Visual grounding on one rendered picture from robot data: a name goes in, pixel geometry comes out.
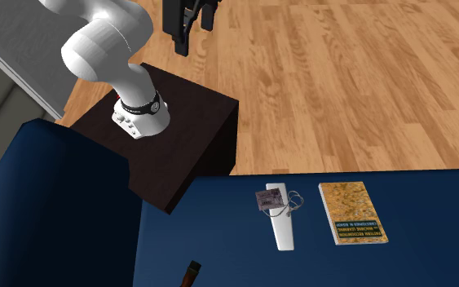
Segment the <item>brown bottle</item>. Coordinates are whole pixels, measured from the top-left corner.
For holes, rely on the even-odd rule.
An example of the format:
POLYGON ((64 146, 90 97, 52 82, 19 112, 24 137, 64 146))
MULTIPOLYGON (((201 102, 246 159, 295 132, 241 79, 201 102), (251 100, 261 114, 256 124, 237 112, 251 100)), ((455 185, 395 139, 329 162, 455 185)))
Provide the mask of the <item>brown bottle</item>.
POLYGON ((185 275, 183 276, 181 285, 179 287, 192 287, 196 277, 201 269, 201 264, 192 260, 187 267, 185 275))

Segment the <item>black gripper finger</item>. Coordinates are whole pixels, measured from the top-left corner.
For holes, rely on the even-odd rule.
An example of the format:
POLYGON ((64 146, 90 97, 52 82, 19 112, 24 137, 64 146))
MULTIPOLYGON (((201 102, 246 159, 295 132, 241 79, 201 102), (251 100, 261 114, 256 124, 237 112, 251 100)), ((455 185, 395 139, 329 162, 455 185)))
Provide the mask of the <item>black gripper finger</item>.
POLYGON ((201 27, 206 31, 212 31, 214 27, 214 15, 217 7, 204 5, 201 8, 201 27))
POLYGON ((196 18, 197 14, 194 11, 185 9, 163 11, 163 31, 172 37, 174 51, 179 55, 188 56, 189 33, 196 18))

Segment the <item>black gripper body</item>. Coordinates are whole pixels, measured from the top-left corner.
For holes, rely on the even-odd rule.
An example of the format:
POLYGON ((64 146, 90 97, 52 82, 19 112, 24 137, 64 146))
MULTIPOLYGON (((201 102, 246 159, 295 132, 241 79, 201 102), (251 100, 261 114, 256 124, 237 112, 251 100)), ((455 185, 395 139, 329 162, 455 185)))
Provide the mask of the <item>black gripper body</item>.
POLYGON ((204 5, 216 7, 222 0, 163 0, 164 11, 176 11, 180 8, 200 11, 204 5))

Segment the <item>dark brown robot stand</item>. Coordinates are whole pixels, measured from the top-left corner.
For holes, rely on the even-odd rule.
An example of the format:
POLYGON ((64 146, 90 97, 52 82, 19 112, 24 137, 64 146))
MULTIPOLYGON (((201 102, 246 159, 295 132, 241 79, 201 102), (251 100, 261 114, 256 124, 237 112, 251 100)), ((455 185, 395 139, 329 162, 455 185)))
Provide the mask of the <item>dark brown robot stand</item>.
POLYGON ((221 176, 236 164, 239 103, 195 82, 144 64, 168 104, 170 124, 158 135, 133 139, 112 120, 115 91, 72 129, 129 162, 129 188, 171 214, 197 176, 221 176))

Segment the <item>grey white table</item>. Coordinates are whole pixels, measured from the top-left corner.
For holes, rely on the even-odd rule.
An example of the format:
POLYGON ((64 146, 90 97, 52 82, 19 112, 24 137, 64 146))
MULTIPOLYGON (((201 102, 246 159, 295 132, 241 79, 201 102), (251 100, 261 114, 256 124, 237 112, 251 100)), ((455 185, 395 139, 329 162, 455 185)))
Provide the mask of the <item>grey white table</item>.
POLYGON ((60 49, 85 23, 39 0, 0 0, 0 68, 55 119, 77 82, 60 49))

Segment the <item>white remote control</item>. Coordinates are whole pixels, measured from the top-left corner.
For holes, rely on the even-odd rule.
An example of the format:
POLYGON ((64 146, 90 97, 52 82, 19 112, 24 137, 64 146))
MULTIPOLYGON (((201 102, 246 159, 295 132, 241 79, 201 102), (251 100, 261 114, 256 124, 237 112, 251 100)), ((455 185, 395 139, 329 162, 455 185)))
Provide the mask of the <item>white remote control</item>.
POLYGON ((283 200, 283 205, 278 208, 269 209, 272 229, 276 239, 276 246, 279 251, 294 250, 293 226, 289 211, 289 198, 284 183, 267 183, 267 190, 278 188, 283 200))

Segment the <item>yellow patterned book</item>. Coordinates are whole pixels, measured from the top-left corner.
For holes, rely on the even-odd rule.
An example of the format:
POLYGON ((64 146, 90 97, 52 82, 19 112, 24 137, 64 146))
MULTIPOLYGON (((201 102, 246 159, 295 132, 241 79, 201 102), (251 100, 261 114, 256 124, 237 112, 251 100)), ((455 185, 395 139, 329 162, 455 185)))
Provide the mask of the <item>yellow patterned book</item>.
POLYGON ((363 182, 320 183, 318 188, 335 245, 389 242, 363 182))

